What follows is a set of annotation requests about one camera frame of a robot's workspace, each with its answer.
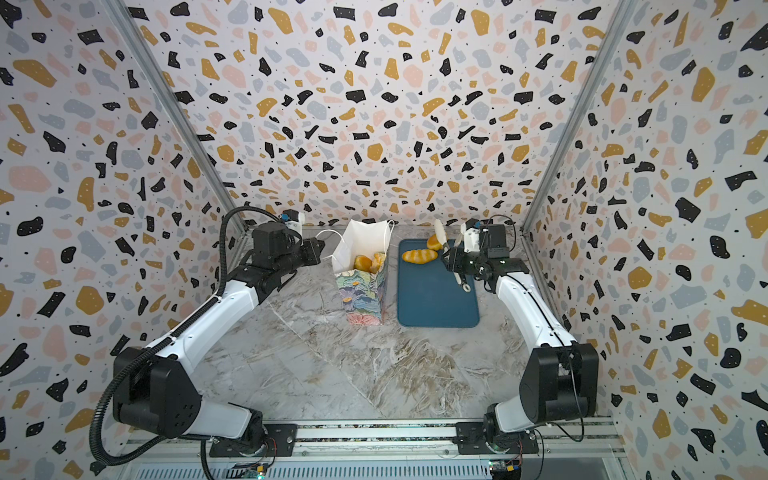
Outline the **floral paper bag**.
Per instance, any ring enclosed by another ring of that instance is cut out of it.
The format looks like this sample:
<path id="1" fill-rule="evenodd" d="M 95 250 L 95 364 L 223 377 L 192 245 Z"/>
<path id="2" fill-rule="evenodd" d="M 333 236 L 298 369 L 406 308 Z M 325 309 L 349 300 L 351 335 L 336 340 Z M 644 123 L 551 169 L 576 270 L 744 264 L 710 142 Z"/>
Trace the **floral paper bag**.
<path id="1" fill-rule="evenodd" d="M 331 261 L 342 308 L 350 324 L 376 326 L 383 323 L 388 250 L 393 228 L 391 220 L 374 223 L 351 220 L 342 233 L 337 232 L 339 242 L 333 252 L 326 255 Z M 373 259 L 377 252 L 386 254 L 384 266 L 377 274 L 353 268 L 356 256 Z"/>

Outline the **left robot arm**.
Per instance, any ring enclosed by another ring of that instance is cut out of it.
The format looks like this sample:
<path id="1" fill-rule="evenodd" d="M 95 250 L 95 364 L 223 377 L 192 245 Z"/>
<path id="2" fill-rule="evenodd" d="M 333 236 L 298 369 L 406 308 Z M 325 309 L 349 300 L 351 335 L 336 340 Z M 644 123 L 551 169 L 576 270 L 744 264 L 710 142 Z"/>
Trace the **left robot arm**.
<path id="1" fill-rule="evenodd" d="M 252 239 L 222 292 L 146 348 L 128 348 L 117 357 L 115 371 L 125 377 L 112 398 L 116 421 L 162 438 L 218 437 L 248 448 L 260 445 L 261 413 L 205 399 L 193 374 L 212 347 L 299 268 L 320 264 L 325 243 L 274 221 L 257 226 Z"/>

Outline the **cream tongs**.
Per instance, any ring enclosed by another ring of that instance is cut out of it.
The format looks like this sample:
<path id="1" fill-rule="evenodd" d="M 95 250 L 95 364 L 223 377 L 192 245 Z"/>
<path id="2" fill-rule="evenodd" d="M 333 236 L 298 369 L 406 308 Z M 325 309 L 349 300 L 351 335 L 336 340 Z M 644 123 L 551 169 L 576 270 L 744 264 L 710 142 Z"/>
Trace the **cream tongs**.
<path id="1" fill-rule="evenodd" d="M 434 225 L 434 229 L 435 229 L 436 238 L 437 238 L 438 242 L 440 243 L 441 250 L 442 250 L 442 253 L 441 253 L 441 256 L 440 256 L 441 261 L 445 264 L 446 269 L 448 271 L 450 271 L 454 275 L 456 283 L 461 287 L 461 289 L 464 292 L 466 292 L 466 293 L 470 293 L 471 292 L 471 287 L 469 286 L 469 284 L 465 280 L 464 276 L 462 274 L 458 273 L 458 272 L 454 272 L 453 271 L 454 267 L 450 263 L 451 247 L 448 245 L 448 238 L 447 238 L 447 235 L 446 235 L 446 232 L 445 232 L 445 227 L 444 227 L 443 222 L 441 220 L 439 220 L 439 219 L 435 219 L 433 221 L 433 225 Z"/>

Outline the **small yellow bread roll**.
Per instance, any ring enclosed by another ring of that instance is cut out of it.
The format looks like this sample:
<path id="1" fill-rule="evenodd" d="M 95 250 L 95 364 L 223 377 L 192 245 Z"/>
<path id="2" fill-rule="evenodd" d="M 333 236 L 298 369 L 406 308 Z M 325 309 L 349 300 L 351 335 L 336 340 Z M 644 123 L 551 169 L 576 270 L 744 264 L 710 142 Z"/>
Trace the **small yellow bread roll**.
<path id="1" fill-rule="evenodd" d="M 371 273 L 373 260 L 365 255 L 358 255 L 354 259 L 353 268 L 358 271 Z"/>

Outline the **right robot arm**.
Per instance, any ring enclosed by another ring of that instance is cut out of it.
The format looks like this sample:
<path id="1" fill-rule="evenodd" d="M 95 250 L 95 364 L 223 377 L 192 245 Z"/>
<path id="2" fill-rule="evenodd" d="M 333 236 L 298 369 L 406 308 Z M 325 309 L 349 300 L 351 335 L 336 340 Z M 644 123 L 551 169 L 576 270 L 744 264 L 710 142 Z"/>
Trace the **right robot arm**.
<path id="1" fill-rule="evenodd" d="M 511 256 L 507 231 L 491 220 L 470 220 L 449 242 L 443 223 L 434 222 L 439 258 L 468 292 L 481 282 L 507 308 L 529 352 L 518 394 L 488 408 L 483 436 L 493 451 L 505 452 L 521 434 L 566 420 L 584 421 L 596 410 L 599 356 L 579 343 L 556 319 L 525 262 Z"/>

